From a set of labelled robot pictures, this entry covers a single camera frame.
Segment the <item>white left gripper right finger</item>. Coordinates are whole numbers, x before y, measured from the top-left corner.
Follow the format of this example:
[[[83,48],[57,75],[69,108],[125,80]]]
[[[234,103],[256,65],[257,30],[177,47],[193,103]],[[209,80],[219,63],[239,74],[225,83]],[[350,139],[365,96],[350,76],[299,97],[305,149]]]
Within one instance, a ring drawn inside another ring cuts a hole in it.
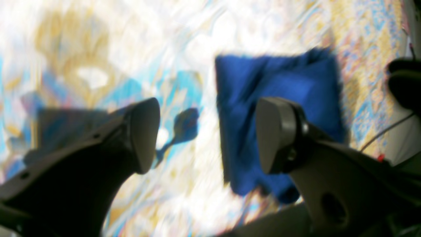
[[[420,175],[336,143],[309,123],[301,107],[275,97],[263,105],[288,103],[299,125],[287,156],[264,155],[257,131],[261,166],[268,174],[287,174],[304,203],[268,219],[263,229],[280,237],[419,237]]]

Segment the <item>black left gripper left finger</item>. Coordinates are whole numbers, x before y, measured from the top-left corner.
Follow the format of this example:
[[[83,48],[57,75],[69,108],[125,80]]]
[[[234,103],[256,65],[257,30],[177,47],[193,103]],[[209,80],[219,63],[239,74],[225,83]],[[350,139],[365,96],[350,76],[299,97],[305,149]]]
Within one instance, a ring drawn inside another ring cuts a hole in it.
[[[99,237],[120,186],[153,163],[160,105],[149,98],[1,185],[1,227],[22,237]]]

